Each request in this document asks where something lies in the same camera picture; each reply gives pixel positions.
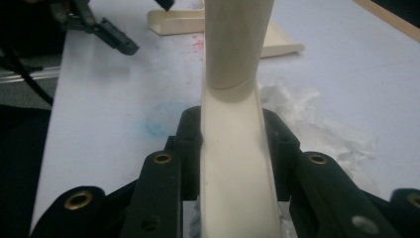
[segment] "black cable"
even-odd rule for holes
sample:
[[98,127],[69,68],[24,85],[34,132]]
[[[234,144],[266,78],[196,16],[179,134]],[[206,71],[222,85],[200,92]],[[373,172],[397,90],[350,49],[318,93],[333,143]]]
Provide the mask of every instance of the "black cable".
[[0,48],[3,51],[4,56],[10,62],[15,69],[15,72],[21,74],[25,82],[50,106],[53,106],[53,98],[50,97],[29,75],[22,65],[19,58],[13,53],[13,50],[7,44],[5,37],[0,33]]

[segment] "screw hole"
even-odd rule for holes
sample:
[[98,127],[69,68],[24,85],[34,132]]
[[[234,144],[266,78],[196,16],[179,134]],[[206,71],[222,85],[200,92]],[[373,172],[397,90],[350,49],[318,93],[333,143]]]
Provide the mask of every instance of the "screw hole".
[[172,156],[169,154],[161,154],[154,157],[154,162],[157,164],[166,164],[172,160]]
[[364,216],[353,216],[352,222],[360,231],[364,232],[367,235],[379,234],[379,228],[377,228],[376,223]]
[[325,165],[328,162],[327,159],[322,156],[309,156],[309,160],[318,165]]
[[78,191],[65,201],[64,207],[68,210],[77,210],[89,204],[92,198],[92,192],[88,190]]
[[158,229],[159,218],[157,216],[148,216],[142,221],[142,229],[147,232]]

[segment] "cream plastic tube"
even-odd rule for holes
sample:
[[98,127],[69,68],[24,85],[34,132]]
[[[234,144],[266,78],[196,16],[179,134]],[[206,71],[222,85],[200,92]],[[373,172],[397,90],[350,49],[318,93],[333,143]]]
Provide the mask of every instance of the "cream plastic tube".
[[273,0],[205,2],[206,78],[214,88],[255,80]]

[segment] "red stain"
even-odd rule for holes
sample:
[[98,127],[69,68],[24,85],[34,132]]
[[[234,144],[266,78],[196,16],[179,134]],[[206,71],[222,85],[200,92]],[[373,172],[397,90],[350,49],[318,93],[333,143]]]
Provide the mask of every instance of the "red stain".
[[204,40],[203,38],[200,36],[192,36],[192,38],[194,39],[194,43],[192,44],[192,47],[194,48],[194,51],[196,53],[198,52],[202,52],[203,51],[203,47],[204,47]]

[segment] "white table surface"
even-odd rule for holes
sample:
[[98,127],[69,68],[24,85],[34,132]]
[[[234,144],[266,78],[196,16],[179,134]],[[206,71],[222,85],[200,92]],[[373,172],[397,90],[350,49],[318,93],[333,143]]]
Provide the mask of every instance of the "white table surface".
[[[158,8],[153,0],[90,6],[141,48],[127,57],[95,36],[67,34],[34,222],[73,187],[109,193],[136,179],[144,158],[174,134],[180,113],[200,104],[202,34],[157,36],[146,20]],[[363,167],[381,197],[420,188],[420,44],[351,0],[276,1],[272,19],[306,50],[262,59],[259,83],[314,87],[324,117],[376,134],[378,159]]]

